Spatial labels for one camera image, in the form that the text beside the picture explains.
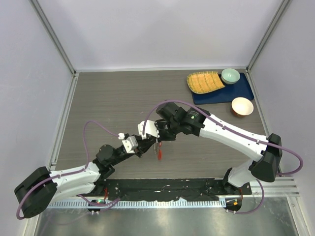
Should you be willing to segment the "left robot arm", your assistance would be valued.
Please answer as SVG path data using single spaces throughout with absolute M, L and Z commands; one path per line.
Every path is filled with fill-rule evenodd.
M 141 157 L 158 142 L 158 138 L 129 136 L 120 147 L 101 146 L 95 159 L 86 165 L 59 171 L 49 171 L 45 166 L 35 169 L 14 190 L 19 203 L 16 217 L 32 218 L 49 204 L 71 196 L 90 193 L 100 196 L 115 165 L 134 155 Z

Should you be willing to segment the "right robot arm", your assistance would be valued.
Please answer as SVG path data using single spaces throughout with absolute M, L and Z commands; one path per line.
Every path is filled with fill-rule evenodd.
M 193 134 L 225 144 L 249 157 L 249 161 L 229 168 L 222 180 L 213 187 L 213 193 L 234 194 L 244 184 L 261 180 L 274 182 L 282 151 L 282 140 L 272 133 L 268 137 L 257 135 L 236 126 L 227 128 L 227 123 L 203 109 L 179 107 L 175 103 L 158 106 L 156 113 L 161 117 L 155 122 L 162 141 L 173 141 L 177 134 Z

